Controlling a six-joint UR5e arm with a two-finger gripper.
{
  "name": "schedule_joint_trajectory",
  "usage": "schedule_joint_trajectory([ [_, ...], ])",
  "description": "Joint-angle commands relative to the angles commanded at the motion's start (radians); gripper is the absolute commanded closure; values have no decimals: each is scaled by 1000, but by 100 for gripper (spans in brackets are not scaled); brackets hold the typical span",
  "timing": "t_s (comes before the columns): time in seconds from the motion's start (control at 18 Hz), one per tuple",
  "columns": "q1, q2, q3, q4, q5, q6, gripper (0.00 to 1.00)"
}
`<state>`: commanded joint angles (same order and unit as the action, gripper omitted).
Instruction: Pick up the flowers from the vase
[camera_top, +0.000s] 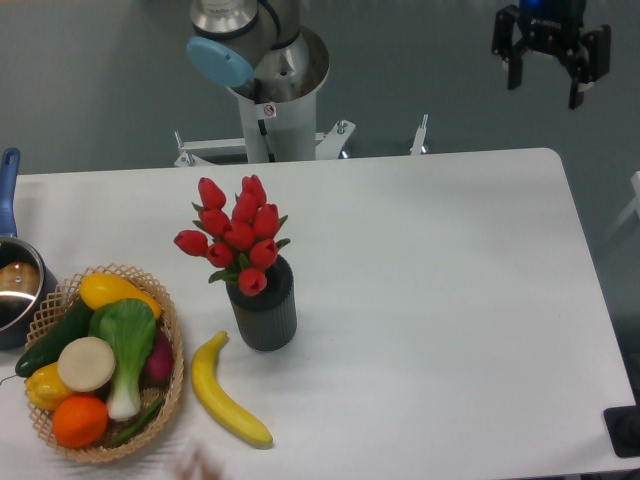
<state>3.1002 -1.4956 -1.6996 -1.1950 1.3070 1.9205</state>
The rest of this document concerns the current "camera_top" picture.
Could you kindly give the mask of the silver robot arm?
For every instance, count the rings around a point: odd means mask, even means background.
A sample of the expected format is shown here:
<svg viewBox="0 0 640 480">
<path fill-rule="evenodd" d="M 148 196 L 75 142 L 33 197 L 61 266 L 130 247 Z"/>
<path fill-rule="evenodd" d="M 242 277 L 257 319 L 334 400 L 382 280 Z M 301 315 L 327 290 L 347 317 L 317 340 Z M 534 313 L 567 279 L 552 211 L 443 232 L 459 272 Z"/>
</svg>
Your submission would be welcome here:
<svg viewBox="0 0 640 480">
<path fill-rule="evenodd" d="M 491 52 L 507 69 L 507 87 L 522 83 L 523 57 L 536 52 L 556 59 L 570 80 L 569 109 L 610 70 L 612 30 L 587 29 L 583 1 L 520 1 L 495 14 Z M 325 52 L 314 55 L 311 33 L 300 24 L 297 1 L 194 1 L 191 63 L 211 81 L 255 103 L 287 102 L 323 82 Z"/>
</svg>

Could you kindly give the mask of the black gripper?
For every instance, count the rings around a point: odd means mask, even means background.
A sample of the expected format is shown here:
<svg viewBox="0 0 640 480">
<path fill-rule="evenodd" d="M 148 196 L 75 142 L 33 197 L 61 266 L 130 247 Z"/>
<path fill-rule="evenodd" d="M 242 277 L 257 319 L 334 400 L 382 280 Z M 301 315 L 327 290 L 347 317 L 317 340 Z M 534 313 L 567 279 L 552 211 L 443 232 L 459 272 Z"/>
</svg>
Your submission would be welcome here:
<svg viewBox="0 0 640 480">
<path fill-rule="evenodd" d="M 552 56 L 567 63 L 571 78 L 568 107 L 582 105 L 588 86 L 610 70 L 611 27 L 584 32 L 585 1 L 519 1 L 500 9 L 494 20 L 491 51 L 507 68 L 507 89 L 522 83 L 527 51 Z M 517 25 L 521 38 L 513 42 Z"/>
</svg>

